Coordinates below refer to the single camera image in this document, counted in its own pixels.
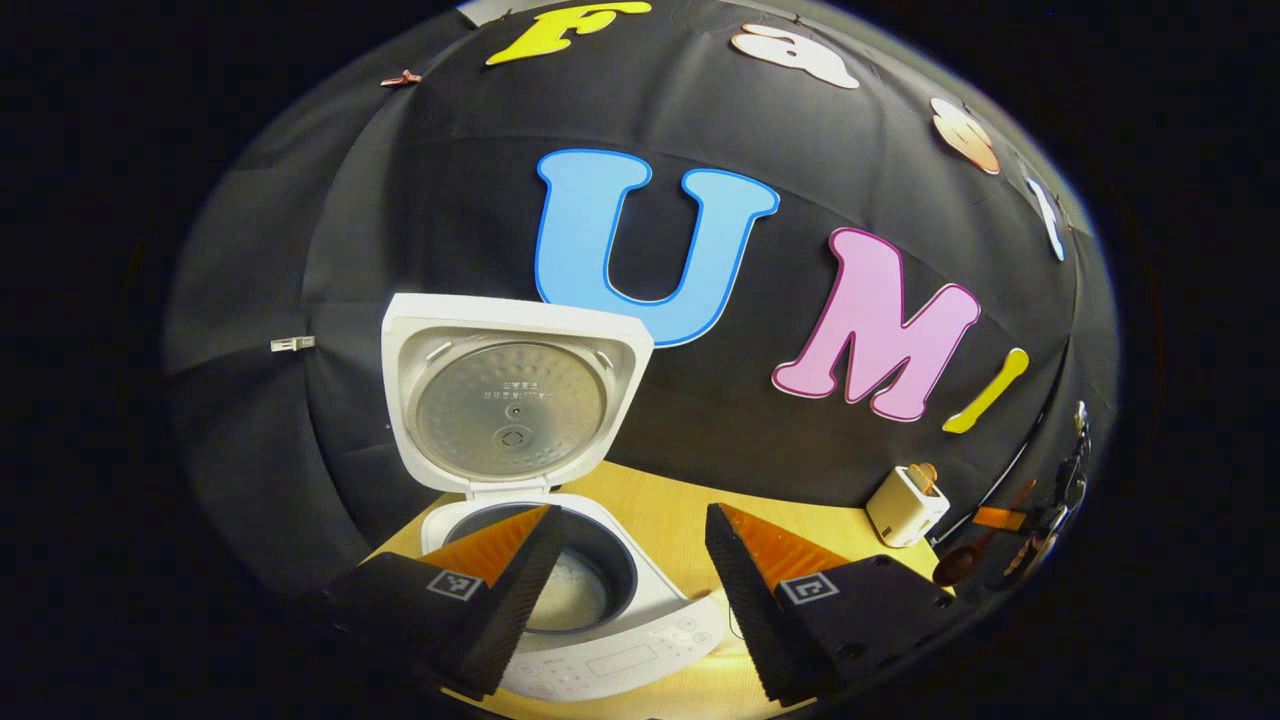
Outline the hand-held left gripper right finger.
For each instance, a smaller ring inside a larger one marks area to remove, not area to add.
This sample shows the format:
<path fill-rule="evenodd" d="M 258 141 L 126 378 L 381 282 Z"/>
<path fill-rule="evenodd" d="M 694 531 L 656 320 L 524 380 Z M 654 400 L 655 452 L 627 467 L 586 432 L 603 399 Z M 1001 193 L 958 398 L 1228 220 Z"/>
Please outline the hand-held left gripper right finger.
<path fill-rule="evenodd" d="M 705 547 L 765 696 L 824 698 L 899 670 L 956 623 L 956 598 L 879 553 L 850 560 L 727 503 Z"/>

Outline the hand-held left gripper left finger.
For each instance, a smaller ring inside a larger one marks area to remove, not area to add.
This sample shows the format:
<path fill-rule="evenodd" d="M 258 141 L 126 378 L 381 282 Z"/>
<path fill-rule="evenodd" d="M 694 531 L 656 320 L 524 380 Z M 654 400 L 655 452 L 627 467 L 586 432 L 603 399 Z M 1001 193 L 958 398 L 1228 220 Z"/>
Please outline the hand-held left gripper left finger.
<path fill-rule="evenodd" d="M 497 691 L 566 541 L 536 505 L 417 557 L 379 553 L 325 588 L 334 628 L 417 683 Z"/>

